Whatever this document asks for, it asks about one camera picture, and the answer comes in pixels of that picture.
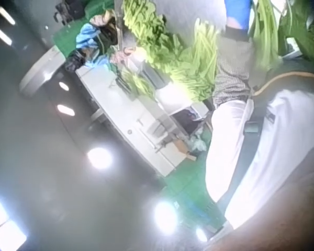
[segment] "bag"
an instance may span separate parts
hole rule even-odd
[[[57,15],[61,16],[61,23],[65,26],[73,20],[81,19],[85,16],[84,6],[79,0],[63,0],[55,6],[56,12],[53,15],[55,22],[59,22]]]
[[[265,85],[254,92],[254,110],[249,121],[244,125],[244,140],[235,171],[228,190],[217,202],[222,213],[225,213],[230,200],[255,157],[261,139],[264,118],[267,116],[267,104],[283,89],[314,93],[314,65],[310,65],[306,61],[286,62],[284,67],[269,73],[268,79],[270,80]]]

